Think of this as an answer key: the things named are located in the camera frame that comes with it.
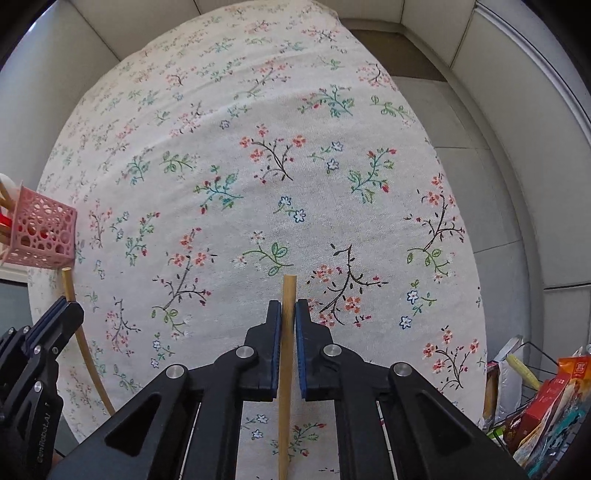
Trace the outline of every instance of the white wall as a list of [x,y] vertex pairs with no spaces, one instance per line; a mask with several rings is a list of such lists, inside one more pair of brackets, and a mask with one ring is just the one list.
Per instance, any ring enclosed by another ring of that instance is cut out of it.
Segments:
[[405,0],[402,24],[451,65],[466,30],[474,0]]
[[70,3],[55,3],[0,70],[0,172],[36,189],[78,100],[117,63]]
[[558,55],[547,48],[551,33],[531,21],[525,38],[512,24],[477,6],[452,70],[503,145],[531,216],[535,242],[526,249],[539,253],[544,288],[532,336],[550,355],[567,356],[589,342],[589,289],[572,286],[591,284],[591,124],[577,83],[566,82],[566,53],[548,62]]
[[121,60],[199,15],[193,0],[71,1]]

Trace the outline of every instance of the pink utensil holder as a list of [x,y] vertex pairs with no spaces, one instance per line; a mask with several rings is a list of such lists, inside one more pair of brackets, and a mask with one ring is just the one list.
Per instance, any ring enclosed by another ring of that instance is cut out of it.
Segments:
[[37,268],[71,265],[76,255],[75,232],[74,208],[21,186],[3,261]]

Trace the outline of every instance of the gray floor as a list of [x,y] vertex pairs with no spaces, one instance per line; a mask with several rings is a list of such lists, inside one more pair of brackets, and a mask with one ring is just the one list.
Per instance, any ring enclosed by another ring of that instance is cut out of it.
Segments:
[[[2,307],[0,335],[10,327],[19,329],[33,324],[26,284],[0,281],[0,306]],[[57,431],[56,449],[63,454],[68,454],[76,445],[78,442],[62,417]]]

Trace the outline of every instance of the wire basket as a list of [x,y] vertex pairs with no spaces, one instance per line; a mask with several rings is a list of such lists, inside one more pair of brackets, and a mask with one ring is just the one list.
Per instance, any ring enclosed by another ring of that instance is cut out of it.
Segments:
[[[552,362],[555,368],[553,368],[554,371],[550,371],[532,367],[531,365],[526,365],[526,367],[537,371],[538,375],[536,377],[540,381],[542,381],[541,377],[554,377],[558,373],[558,363],[556,360],[531,342],[523,343],[519,348],[526,345],[530,345],[542,353],[542,355]],[[521,404],[507,418],[511,418],[525,410],[534,401],[536,393],[537,391],[535,389],[524,384],[522,387]],[[541,446],[544,449],[544,455],[535,464],[526,466],[526,471],[531,479],[570,480],[579,478],[579,475],[584,471],[589,472],[589,466],[591,465],[591,416],[587,415],[589,407],[590,400],[587,399],[583,405],[573,408],[568,412],[564,418],[566,421],[565,425],[562,428],[556,429],[552,435],[544,435],[540,439]],[[491,427],[491,430],[494,432],[504,422],[506,420],[494,425]],[[503,440],[497,435],[494,436],[501,448],[506,450],[507,454],[510,455]]]

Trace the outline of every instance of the chopstick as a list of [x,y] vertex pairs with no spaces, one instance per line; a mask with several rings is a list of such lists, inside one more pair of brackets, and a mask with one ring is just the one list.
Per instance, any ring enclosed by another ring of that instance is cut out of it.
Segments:
[[[66,300],[76,301],[76,293],[74,292],[74,281],[72,279],[71,267],[61,269],[61,279],[64,283],[64,290],[66,291]],[[90,349],[88,348],[88,342],[86,341],[86,335],[84,334],[84,329],[82,328],[82,325],[80,325],[80,328],[78,328],[78,330],[76,331],[76,341],[78,342],[78,347],[80,348],[80,353],[82,354],[82,358],[86,365],[86,369],[90,374],[90,379],[95,385],[96,392],[99,394],[99,397],[102,400],[107,412],[109,412],[109,415],[113,416],[115,414],[115,409],[113,408],[111,399],[107,395],[103,382],[100,380],[99,373],[96,370],[95,363],[92,359]]]
[[8,193],[8,190],[2,183],[2,180],[0,180],[0,193],[4,197],[3,199],[0,199],[0,205],[2,205],[9,212],[12,212],[14,210],[14,200]]
[[283,275],[281,302],[281,351],[279,360],[279,480],[287,480],[290,464],[291,371],[293,369],[294,315],[296,313],[295,275]]
[[[13,212],[14,201],[8,193],[8,190],[4,186],[2,180],[0,180],[0,194],[2,194],[0,197],[0,206],[5,208],[8,212]],[[12,237],[11,228],[12,220],[0,212],[0,244],[10,246]]]

